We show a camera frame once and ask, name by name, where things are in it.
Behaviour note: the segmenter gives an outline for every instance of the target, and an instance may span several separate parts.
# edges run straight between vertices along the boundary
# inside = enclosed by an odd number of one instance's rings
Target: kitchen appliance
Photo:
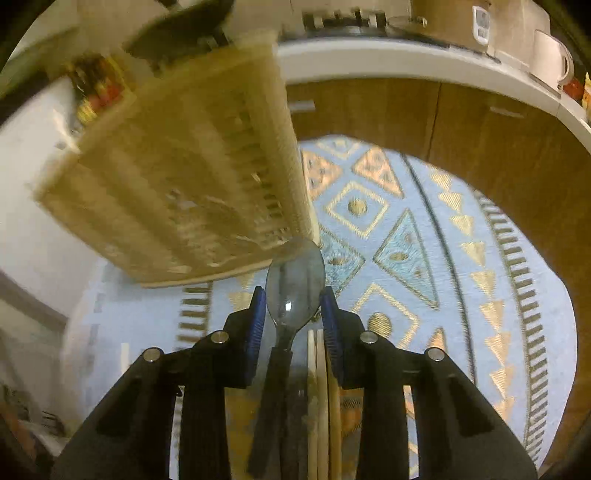
[[[549,34],[550,16],[534,0],[497,0],[491,7],[491,17],[489,52],[503,63],[527,72],[534,32]]]
[[[573,57],[560,40],[536,30],[530,75],[550,90],[560,93],[562,87],[573,79]]]
[[[298,41],[305,38],[325,37],[379,37],[427,43],[432,46],[448,48],[449,44],[423,35],[413,33],[402,25],[420,25],[424,28],[427,20],[423,17],[387,17],[381,10],[361,10],[352,8],[350,14],[340,11],[314,10],[302,12],[304,34],[283,32],[280,40]]]
[[[490,8],[488,0],[413,0],[413,16],[424,18],[426,23],[410,24],[405,29],[486,52],[490,37]]]

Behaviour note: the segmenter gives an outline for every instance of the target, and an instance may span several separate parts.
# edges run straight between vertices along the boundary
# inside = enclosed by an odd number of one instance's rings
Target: metal screw
[[[434,360],[436,362],[440,362],[445,358],[445,352],[440,348],[430,348],[427,352],[427,355],[431,360]]]
[[[144,360],[146,360],[147,362],[155,362],[156,360],[158,360],[158,358],[160,358],[160,355],[160,348],[151,347],[144,350],[142,357],[144,357]]]
[[[217,332],[213,332],[210,338],[213,343],[226,343],[230,336],[227,332],[224,332],[223,330],[218,330]]]
[[[378,336],[375,333],[370,332],[369,330],[366,330],[361,335],[359,335],[359,339],[363,343],[367,343],[368,345],[371,345],[372,343],[375,343],[378,341]]]

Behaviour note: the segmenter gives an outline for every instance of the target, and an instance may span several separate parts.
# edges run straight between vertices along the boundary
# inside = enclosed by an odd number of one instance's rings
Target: kitchen counter
[[[560,98],[529,74],[461,48],[378,38],[302,40],[278,47],[285,82],[367,77],[440,80],[488,90],[557,117],[591,153],[591,127],[583,108]]]

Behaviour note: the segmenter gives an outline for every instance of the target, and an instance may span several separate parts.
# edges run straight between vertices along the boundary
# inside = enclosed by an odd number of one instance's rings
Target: cabinet handle
[[[289,102],[287,105],[289,106],[291,113],[314,112],[316,110],[316,105],[314,104],[314,100],[302,100],[300,102]]]
[[[488,109],[492,113],[498,113],[499,115],[510,116],[512,118],[521,118],[521,119],[525,118],[525,115],[523,115],[523,113],[511,112],[510,110],[507,110],[505,108],[500,108],[497,106],[490,106]]]

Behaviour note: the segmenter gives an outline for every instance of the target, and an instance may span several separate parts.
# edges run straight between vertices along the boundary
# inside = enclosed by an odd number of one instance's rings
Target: dish rack
[[[292,236],[317,242],[274,47],[258,34],[150,81],[43,175],[37,201],[146,287],[264,268]]]

